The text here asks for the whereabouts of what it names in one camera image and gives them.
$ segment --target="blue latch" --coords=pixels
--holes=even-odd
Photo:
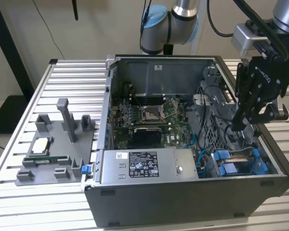
[[[91,172],[92,172],[92,166],[91,165],[82,166],[82,168],[81,168],[81,173],[82,174],[89,175],[89,174],[91,174]]]

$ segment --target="blue cable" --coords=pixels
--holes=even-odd
[[[188,143],[187,145],[184,146],[184,149],[186,149],[188,146],[192,146],[196,143],[196,134],[193,134],[193,142],[192,143]]]
[[[201,151],[201,153],[199,154],[198,160],[196,162],[196,166],[199,165],[201,157],[203,156],[203,154],[207,151],[207,149],[204,149]]]

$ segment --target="barcode sticker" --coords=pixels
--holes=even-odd
[[[127,159],[128,153],[117,153],[116,159]]]

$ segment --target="beige wall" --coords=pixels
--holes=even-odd
[[[261,18],[273,17],[273,8],[276,0],[246,0]],[[211,0],[210,12],[215,27],[222,33],[233,33],[238,23],[244,23],[247,17],[232,0]],[[199,55],[220,55],[223,58],[240,58],[236,49],[231,44],[231,38],[222,38],[212,30],[208,16],[204,22],[202,35],[198,47]]]

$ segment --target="motherboard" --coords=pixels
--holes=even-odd
[[[191,148],[193,134],[179,97],[133,97],[113,103],[115,149]]]

